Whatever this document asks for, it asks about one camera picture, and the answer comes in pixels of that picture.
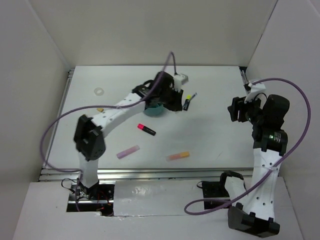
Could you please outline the black yellow highlighter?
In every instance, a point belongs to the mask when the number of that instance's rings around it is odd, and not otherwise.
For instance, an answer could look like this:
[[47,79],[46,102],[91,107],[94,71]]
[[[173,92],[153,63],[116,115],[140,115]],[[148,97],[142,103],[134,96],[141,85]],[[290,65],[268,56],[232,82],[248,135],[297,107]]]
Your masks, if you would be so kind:
[[187,111],[188,110],[188,108],[189,108],[189,105],[190,105],[190,99],[191,99],[191,95],[187,95],[187,97],[186,97],[186,99],[185,99],[185,101],[184,101],[184,105],[183,105],[183,107],[182,107],[182,109],[184,110],[184,111]]

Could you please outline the orange highlighter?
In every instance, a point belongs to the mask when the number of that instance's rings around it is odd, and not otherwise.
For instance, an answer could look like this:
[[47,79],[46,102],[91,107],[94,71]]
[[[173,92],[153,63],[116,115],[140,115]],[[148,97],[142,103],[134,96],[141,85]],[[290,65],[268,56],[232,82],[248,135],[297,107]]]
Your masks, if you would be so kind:
[[184,152],[179,152],[179,153],[168,155],[165,157],[165,160],[170,162],[170,161],[188,158],[189,156],[190,156],[190,152],[184,151]]

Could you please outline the purple pink highlighter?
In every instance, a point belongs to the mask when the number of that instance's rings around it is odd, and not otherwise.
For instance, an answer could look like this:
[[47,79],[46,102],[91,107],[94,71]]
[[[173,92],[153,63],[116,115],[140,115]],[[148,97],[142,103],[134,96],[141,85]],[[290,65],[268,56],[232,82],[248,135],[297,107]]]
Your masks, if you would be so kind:
[[140,147],[138,145],[132,146],[124,151],[121,151],[119,153],[116,154],[116,157],[118,159],[123,159],[133,153],[135,153],[136,151],[138,151],[140,149]]

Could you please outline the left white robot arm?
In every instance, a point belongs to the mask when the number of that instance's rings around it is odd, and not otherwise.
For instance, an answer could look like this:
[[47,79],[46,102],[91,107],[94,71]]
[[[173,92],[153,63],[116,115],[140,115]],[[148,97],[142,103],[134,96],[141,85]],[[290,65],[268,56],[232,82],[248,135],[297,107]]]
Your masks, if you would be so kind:
[[91,117],[84,114],[78,119],[73,140],[79,156],[78,185],[86,199],[92,200],[99,193],[99,158],[106,151],[105,138],[108,134],[155,104],[162,104],[172,112],[182,111],[182,86],[188,81],[185,74],[170,75],[160,71],[154,80],[136,86],[115,107],[105,107],[101,113]]

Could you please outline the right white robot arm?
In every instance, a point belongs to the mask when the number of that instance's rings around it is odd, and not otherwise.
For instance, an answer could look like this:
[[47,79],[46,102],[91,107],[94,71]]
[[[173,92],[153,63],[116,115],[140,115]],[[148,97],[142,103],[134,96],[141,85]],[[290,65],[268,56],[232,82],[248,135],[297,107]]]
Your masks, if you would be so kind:
[[235,97],[227,110],[233,122],[250,122],[252,125],[254,166],[251,185],[245,187],[241,174],[230,172],[218,184],[223,196],[230,196],[228,226],[259,238],[267,238],[280,232],[275,220],[274,196],[280,163],[286,153],[288,135],[282,130],[284,117],[290,102],[286,98],[271,94],[266,102],[254,97],[246,101]]

